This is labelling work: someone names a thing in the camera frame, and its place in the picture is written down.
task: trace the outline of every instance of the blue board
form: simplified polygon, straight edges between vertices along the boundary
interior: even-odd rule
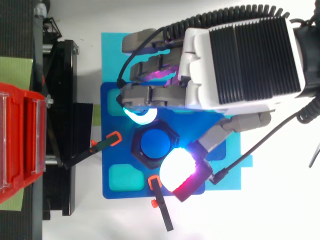
[[[107,199],[151,197],[153,192],[148,186],[148,177],[158,175],[159,168],[149,170],[131,155],[131,145],[134,131],[138,125],[125,115],[116,102],[119,90],[116,79],[128,55],[121,52],[122,39],[125,33],[103,33],[102,48],[102,82],[101,85],[101,131],[102,138],[113,131],[119,131],[122,142],[102,151],[102,187],[103,196]],[[136,57],[124,73],[124,79],[129,81],[130,67],[141,61],[146,61],[151,55]],[[163,85],[172,76],[153,80],[152,85]],[[180,135],[179,146],[184,147],[205,133],[223,116],[214,112],[173,112],[159,109],[157,119],[167,124]],[[219,145],[208,156],[214,171],[231,164],[240,157],[240,134],[233,133],[225,142]],[[203,184],[195,194],[205,190],[239,190],[241,189],[241,167],[252,167],[252,157],[246,158],[235,167],[218,185],[210,182]],[[165,196],[171,195],[164,187]]]

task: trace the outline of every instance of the coiled black cable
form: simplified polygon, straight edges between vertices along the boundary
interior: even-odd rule
[[[296,118],[302,124],[308,124],[320,116],[320,94],[318,94],[309,104],[297,112]]]
[[[163,28],[163,39],[170,42],[182,38],[188,28],[207,29],[221,24],[227,24],[237,21],[266,18],[266,17],[284,17],[288,18],[290,13],[282,15],[283,9],[277,10],[276,6],[269,5],[242,5],[210,11],[208,13],[198,14],[185,20],[170,24]]]

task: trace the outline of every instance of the robotic hand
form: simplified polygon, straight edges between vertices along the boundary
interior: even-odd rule
[[[270,10],[268,5],[236,6],[196,15],[158,30],[146,29],[123,39],[122,51],[132,55],[117,80],[117,101],[128,115],[138,119],[152,115],[145,123],[156,117],[157,108],[235,115],[222,119],[186,147],[185,158],[191,159],[191,170],[176,183],[166,181],[162,173],[172,167],[166,159],[171,156],[172,162],[174,156],[181,158],[182,150],[178,150],[180,155],[173,150],[163,161],[161,181],[181,201],[207,179],[217,184],[291,119],[307,124],[320,115],[320,0],[315,5],[314,16],[307,21],[289,21],[289,13],[282,14],[282,8],[276,12],[275,6]],[[132,66],[130,81],[134,83],[127,84],[122,79],[136,55],[166,49],[170,49],[168,54],[152,56]],[[176,73],[175,77],[165,86],[142,84],[172,73]],[[232,131],[264,127],[271,121],[270,112],[277,104],[301,97],[315,98],[232,165],[213,174],[204,158]]]

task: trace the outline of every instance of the white table surface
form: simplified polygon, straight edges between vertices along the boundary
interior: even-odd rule
[[[51,0],[50,16],[64,39],[80,47],[77,101],[100,104],[101,33],[158,28],[198,13],[253,1],[234,0]],[[308,19],[314,0],[270,0]],[[263,129],[243,133],[244,153],[276,124],[309,99],[282,104]],[[293,120],[253,153],[253,167],[242,169],[242,190],[209,191],[184,203],[166,197],[174,230],[166,232],[150,197],[105,199],[102,156],[76,167],[75,211],[52,211],[43,222],[44,240],[320,240],[320,159],[308,164],[320,141],[320,118],[308,125]],[[101,139],[93,127],[92,138]]]

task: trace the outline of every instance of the white glowing light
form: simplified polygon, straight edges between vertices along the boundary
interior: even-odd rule
[[[156,108],[149,108],[148,111],[144,115],[137,115],[126,108],[123,108],[124,113],[129,116],[135,123],[139,125],[146,125],[151,123],[157,117],[157,109]]]
[[[165,188],[173,192],[195,171],[196,161],[187,150],[179,147],[165,157],[160,167],[159,177]]]

